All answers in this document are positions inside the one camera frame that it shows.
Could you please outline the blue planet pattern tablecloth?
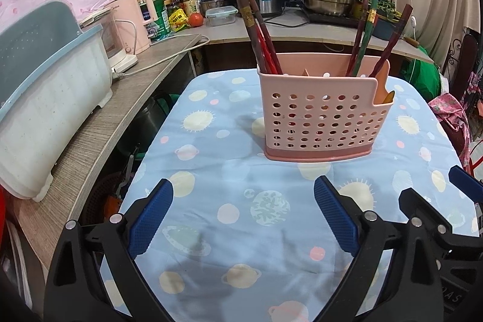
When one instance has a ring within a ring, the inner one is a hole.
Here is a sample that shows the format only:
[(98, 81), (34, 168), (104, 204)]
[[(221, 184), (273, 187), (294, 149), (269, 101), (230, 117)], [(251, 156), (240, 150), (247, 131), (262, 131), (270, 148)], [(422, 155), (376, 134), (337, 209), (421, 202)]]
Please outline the blue planet pattern tablecloth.
[(174, 201), (137, 264), (177, 321), (309, 321), (339, 284), (351, 256), (314, 200), (328, 177), (362, 210), (402, 222), (411, 187), (458, 234), (478, 230), (474, 205), (448, 179), (459, 163), (427, 103), (389, 78), (395, 104), (370, 155), (321, 164), (264, 155), (260, 80), (253, 69), (196, 77), (157, 133), (123, 200), (127, 209), (161, 179)]

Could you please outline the pink perforated utensil holder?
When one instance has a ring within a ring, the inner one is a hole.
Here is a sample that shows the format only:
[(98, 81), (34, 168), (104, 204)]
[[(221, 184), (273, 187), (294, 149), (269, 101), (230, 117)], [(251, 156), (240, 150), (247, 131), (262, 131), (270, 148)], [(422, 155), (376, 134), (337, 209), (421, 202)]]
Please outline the pink perforated utensil holder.
[(369, 155), (393, 100), (390, 64), (365, 56), (355, 77), (344, 53), (281, 53), (281, 74), (260, 74), (267, 158), (321, 163)]

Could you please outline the dark red chopstick right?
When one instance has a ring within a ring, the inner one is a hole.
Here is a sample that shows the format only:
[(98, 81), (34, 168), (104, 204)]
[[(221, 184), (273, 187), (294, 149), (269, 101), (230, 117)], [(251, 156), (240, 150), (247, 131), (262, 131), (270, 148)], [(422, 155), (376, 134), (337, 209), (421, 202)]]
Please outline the dark red chopstick right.
[(362, 39), (362, 36), (363, 36), (363, 31), (364, 31), (364, 28), (365, 28), (365, 25), (366, 25), (369, 1), (370, 0), (363, 0), (363, 3), (362, 3), (361, 15), (360, 15), (359, 23), (358, 23), (357, 33), (356, 33), (355, 40), (354, 40), (354, 46), (352, 48), (350, 61), (348, 63), (348, 67), (347, 67), (347, 70), (346, 70), (346, 73), (345, 73), (346, 77), (351, 76), (351, 73), (352, 73), (352, 70), (354, 68), (356, 58), (357, 58), (357, 54), (359, 53), (360, 42), (361, 42), (361, 39)]

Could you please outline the brown chopstick far right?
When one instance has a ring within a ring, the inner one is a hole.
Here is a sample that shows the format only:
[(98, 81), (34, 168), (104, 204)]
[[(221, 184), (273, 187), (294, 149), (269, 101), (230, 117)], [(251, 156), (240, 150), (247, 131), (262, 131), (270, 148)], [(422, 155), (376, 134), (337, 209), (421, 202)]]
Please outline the brown chopstick far right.
[(413, 12), (413, 7), (410, 4), (406, 4), (405, 8), (399, 18), (399, 22), (395, 26), (395, 29), (390, 37), (390, 40), (388, 41), (384, 51), (382, 52), (382, 55), (380, 59), (376, 62), (376, 64), (373, 67), (373, 71), (369, 74), (370, 78), (375, 78), (379, 71), (382, 69), (382, 66), (384, 66), (385, 61), (388, 59), (389, 55), (391, 54), (392, 50), (394, 49), (396, 43), (399, 41), (400, 36), (405, 30), (405, 26), (408, 23), (408, 20), (410, 19), (411, 15)]

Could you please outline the red chopstick left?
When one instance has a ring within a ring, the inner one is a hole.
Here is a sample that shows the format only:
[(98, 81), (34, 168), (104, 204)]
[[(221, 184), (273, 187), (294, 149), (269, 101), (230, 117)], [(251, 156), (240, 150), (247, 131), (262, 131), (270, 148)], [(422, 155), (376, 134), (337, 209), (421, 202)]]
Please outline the red chopstick left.
[(267, 43), (265, 41), (264, 34), (263, 34), (262, 30), (260, 29), (260, 26), (259, 26), (258, 23), (256, 23), (255, 26), (257, 28), (257, 35), (258, 35), (258, 39), (259, 39), (259, 42), (260, 42), (261, 51), (262, 51), (262, 54), (264, 56), (266, 73), (267, 74), (278, 74), (277, 68), (274, 65), (274, 62), (272, 60), (272, 56), (271, 56), (269, 49), (267, 47)]

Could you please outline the green chopstick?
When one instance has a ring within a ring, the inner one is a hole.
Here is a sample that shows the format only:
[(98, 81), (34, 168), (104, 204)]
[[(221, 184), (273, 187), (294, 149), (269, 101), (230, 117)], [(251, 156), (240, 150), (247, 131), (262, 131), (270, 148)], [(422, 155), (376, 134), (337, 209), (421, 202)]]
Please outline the green chopstick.
[(365, 52), (368, 47), (368, 43), (373, 35), (373, 31), (376, 25), (376, 11), (377, 11), (378, 3), (379, 3), (379, 0), (371, 0), (371, 5), (368, 10), (368, 15), (366, 19), (366, 25), (364, 28), (362, 43), (360, 43), (359, 52), (357, 54), (354, 66), (351, 71), (352, 77), (358, 76), (363, 57), (365, 56)]

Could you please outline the white blue dish rack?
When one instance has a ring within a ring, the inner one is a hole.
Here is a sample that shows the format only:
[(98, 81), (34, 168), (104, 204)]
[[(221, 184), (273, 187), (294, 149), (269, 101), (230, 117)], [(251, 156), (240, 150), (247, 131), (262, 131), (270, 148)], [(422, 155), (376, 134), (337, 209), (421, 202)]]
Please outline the white blue dish rack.
[(52, 169), (96, 107), (112, 96), (102, 28), (82, 31), (64, 2), (48, 2), (1, 34), (1, 185), (41, 201)]

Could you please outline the black induction cooker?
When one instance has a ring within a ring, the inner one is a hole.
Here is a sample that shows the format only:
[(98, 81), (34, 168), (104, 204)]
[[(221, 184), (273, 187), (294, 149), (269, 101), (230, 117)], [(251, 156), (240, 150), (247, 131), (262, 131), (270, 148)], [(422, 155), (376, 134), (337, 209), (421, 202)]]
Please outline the black induction cooker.
[(304, 4), (301, 5), (300, 9), (303, 13), (305, 13), (309, 22), (312, 24), (329, 24), (354, 29), (356, 29), (359, 24), (359, 21), (357, 19), (353, 19), (344, 15), (336, 16), (318, 13), (312, 11), (311, 9), (308, 9), (308, 7), (306, 7)]

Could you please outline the dark brown chopstick left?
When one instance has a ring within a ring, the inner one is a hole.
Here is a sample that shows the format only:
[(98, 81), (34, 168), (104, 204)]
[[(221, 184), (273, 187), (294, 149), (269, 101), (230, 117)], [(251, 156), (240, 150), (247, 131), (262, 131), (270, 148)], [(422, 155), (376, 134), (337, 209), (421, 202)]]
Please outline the dark brown chopstick left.
[(237, 0), (238, 10), (241, 13), (241, 17), (246, 27), (246, 32), (251, 41), (252, 49), (256, 59), (256, 63), (261, 73), (267, 71), (264, 54), (260, 45), (260, 40), (258, 38), (258, 33), (256, 29), (256, 23), (254, 21), (254, 16), (249, 3), (249, 0)]

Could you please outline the clear food container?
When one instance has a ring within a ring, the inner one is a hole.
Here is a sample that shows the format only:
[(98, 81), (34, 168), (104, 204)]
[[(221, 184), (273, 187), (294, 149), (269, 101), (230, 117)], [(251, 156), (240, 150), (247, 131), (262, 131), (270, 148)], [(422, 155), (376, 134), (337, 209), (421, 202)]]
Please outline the clear food container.
[(206, 11), (205, 17), (210, 27), (232, 24), (236, 21), (238, 9), (233, 6), (215, 7)]

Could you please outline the pink electric kettle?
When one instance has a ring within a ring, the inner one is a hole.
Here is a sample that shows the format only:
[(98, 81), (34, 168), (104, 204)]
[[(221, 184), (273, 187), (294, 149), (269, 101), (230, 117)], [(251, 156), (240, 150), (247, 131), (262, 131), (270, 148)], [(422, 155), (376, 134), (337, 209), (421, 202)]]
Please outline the pink electric kettle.
[(114, 0), (106, 8), (118, 23), (121, 42), (128, 54), (140, 54), (151, 46), (146, 26), (158, 19), (153, 0)]

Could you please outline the yellow snack packet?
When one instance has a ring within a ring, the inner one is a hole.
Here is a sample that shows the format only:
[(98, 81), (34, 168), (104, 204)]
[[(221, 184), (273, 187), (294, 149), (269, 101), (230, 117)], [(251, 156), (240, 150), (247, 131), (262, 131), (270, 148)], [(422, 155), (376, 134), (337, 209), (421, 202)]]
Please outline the yellow snack packet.
[(169, 15), (169, 25), (174, 32), (178, 32), (189, 27), (188, 17), (183, 9), (175, 9)]

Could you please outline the red tomato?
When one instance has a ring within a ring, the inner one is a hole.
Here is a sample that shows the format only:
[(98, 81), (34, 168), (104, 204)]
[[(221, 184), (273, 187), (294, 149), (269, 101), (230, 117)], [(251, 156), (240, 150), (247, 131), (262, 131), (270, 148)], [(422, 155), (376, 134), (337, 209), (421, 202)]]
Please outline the red tomato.
[(188, 17), (188, 23), (192, 28), (201, 27), (204, 23), (204, 17), (201, 13), (193, 12)]

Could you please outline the small lidded steel pot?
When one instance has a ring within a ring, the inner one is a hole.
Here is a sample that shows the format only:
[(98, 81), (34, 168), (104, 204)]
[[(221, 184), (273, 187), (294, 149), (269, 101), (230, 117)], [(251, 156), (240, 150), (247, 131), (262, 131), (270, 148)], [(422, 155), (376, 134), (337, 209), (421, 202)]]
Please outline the small lidded steel pot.
[(207, 11), (218, 7), (225, 7), (228, 4), (229, 0), (202, 0), (200, 2), (200, 11), (205, 16)]

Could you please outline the yellow oil bottle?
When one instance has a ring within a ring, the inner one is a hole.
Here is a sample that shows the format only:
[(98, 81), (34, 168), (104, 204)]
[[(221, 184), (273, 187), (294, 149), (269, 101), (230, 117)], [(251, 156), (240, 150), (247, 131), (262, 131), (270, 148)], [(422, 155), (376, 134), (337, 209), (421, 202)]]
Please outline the yellow oil bottle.
[(187, 17), (190, 17), (192, 14), (200, 13), (198, 0), (183, 0), (183, 8)]

